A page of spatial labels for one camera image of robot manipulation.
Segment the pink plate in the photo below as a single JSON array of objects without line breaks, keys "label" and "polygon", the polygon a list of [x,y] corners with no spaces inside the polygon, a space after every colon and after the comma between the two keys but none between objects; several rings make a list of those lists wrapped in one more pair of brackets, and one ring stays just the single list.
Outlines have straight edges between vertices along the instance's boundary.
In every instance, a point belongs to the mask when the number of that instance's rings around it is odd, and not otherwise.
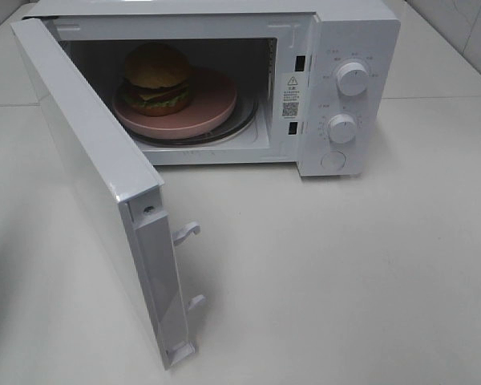
[{"label": "pink plate", "polygon": [[116,95],[112,107],[119,122],[130,131],[157,140],[199,136],[224,123],[237,102],[236,84],[227,75],[195,67],[190,79],[191,99],[182,110],[153,117],[142,115]]}]

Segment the round white door button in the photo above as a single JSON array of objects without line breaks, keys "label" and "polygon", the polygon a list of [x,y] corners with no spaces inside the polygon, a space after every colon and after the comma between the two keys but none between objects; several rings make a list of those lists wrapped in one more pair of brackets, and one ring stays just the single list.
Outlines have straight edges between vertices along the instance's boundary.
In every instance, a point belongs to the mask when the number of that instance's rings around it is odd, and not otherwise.
[{"label": "round white door button", "polygon": [[338,172],[345,164],[346,156],[342,152],[329,152],[321,158],[321,166],[328,172]]}]

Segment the white microwave door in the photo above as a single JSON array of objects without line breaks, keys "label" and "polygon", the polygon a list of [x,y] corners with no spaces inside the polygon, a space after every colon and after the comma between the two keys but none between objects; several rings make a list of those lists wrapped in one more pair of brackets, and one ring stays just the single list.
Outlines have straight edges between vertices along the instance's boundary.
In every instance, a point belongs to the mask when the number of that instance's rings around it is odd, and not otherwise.
[{"label": "white microwave door", "polygon": [[28,18],[12,32],[74,195],[164,368],[192,355],[190,312],[175,248],[198,234],[171,230],[163,179],[95,93],[45,23]]}]

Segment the burger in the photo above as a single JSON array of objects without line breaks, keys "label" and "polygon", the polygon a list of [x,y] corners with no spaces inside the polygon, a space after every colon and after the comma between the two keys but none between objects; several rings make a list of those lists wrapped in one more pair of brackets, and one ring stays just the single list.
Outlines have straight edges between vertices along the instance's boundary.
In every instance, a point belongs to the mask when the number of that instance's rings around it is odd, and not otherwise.
[{"label": "burger", "polygon": [[125,58],[119,98],[144,116],[183,110],[192,98],[192,67],[186,56],[163,43],[145,43]]}]

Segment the glass microwave turntable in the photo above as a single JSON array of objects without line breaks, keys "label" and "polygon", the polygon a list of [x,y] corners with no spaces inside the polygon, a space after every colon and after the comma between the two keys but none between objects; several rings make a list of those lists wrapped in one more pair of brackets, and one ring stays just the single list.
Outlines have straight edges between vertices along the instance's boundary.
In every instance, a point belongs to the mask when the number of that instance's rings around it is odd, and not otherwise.
[{"label": "glass microwave turntable", "polygon": [[250,97],[242,97],[236,102],[232,114],[219,126],[210,132],[198,136],[177,140],[162,140],[149,138],[128,129],[128,134],[145,144],[158,147],[183,148],[219,143],[231,137],[239,135],[254,120],[257,114],[258,102]]}]

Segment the lower white microwave knob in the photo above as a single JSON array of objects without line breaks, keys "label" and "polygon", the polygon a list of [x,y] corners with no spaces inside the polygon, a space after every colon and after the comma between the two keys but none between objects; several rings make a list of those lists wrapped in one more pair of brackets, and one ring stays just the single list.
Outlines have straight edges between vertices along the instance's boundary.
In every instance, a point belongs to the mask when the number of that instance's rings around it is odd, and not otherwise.
[{"label": "lower white microwave knob", "polygon": [[329,139],[335,144],[346,144],[353,140],[358,124],[349,114],[337,114],[327,123]]}]

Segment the white microwave knob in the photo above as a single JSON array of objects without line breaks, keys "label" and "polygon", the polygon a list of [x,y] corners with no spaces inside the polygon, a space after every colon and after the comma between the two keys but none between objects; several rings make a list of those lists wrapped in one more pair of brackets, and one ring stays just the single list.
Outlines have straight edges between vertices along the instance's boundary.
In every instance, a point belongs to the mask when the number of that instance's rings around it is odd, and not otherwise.
[{"label": "white microwave knob", "polygon": [[335,144],[346,144],[353,140],[358,124],[349,114],[337,114],[327,123],[329,139]]},{"label": "white microwave knob", "polygon": [[345,96],[360,95],[368,88],[369,75],[369,68],[363,61],[345,61],[335,71],[337,88]]}]

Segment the white microwave oven body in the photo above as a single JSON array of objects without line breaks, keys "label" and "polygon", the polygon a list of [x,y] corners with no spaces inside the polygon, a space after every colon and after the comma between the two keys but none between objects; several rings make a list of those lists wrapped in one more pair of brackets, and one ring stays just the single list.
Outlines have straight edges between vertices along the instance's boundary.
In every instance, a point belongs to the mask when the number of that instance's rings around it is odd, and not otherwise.
[{"label": "white microwave oven body", "polygon": [[[400,28],[381,1],[41,1],[28,18],[45,23],[118,122],[110,101],[124,57],[150,41],[227,74],[237,101],[258,102],[243,132],[215,144],[158,147],[127,132],[152,164],[293,163],[302,176],[361,172]],[[354,59],[370,75],[368,88],[349,97],[335,71]],[[327,123],[342,113],[354,117],[357,133],[335,144]],[[335,151],[346,164],[328,172],[321,158]]]}]

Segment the upper white microwave knob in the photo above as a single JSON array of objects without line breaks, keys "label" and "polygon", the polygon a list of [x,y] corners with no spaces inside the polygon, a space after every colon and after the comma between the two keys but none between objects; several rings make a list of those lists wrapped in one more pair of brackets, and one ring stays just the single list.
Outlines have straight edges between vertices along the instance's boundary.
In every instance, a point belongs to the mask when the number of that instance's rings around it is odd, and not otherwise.
[{"label": "upper white microwave knob", "polygon": [[369,75],[369,68],[363,61],[345,61],[335,71],[337,88],[345,96],[360,95],[368,88]]}]

